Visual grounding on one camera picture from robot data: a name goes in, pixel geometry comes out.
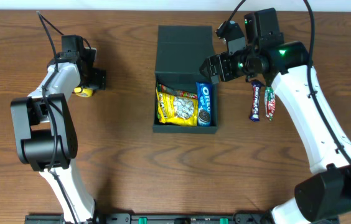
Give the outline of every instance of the green indicator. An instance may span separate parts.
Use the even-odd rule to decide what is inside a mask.
[[[228,224],[228,219],[227,218],[221,218],[220,219],[220,224]]]
[[[138,219],[138,224],[146,224],[147,223],[147,218],[139,218]]]
[[[286,53],[286,50],[279,50],[279,53],[283,56]]]

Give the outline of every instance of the wooden surface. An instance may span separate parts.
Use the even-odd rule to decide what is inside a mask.
[[[218,88],[216,135],[152,133],[157,26],[218,27],[229,12],[42,13],[63,33],[87,38],[98,49],[96,67],[108,74],[106,91],[68,102],[78,135],[77,162],[101,211],[267,210],[290,199],[294,186],[311,176],[280,101],[272,123],[247,118],[251,85],[243,78]],[[307,13],[279,12],[278,18],[286,41],[308,47]],[[314,65],[351,140],[351,13],[315,13],[315,18]],[[59,35],[52,34],[60,49]],[[226,49],[215,38],[213,44],[216,52]],[[22,223],[28,213],[62,212],[48,183],[19,161],[9,109],[12,99],[37,88],[51,58],[34,11],[0,11],[0,223]],[[341,219],[351,223],[351,213]]]

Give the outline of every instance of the yellow candy package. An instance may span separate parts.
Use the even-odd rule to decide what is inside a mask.
[[[196,99],[173,96],[157,90],[156,96],[161,123],[197,126],[198,101]]]

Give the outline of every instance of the black box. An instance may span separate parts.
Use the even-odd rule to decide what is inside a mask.
[[[212,28],[208,26],[159,26],[156,54],[156,82],[175,90],[197,93],[196,82],[209,81],[200,74],[204,60],[215,55]],[[213,85],[211,100],[212,125],[178,126],[162,124],[157,118],[157,98],[153,131],[155,133],[215,134],[217,119],[217,87]]]

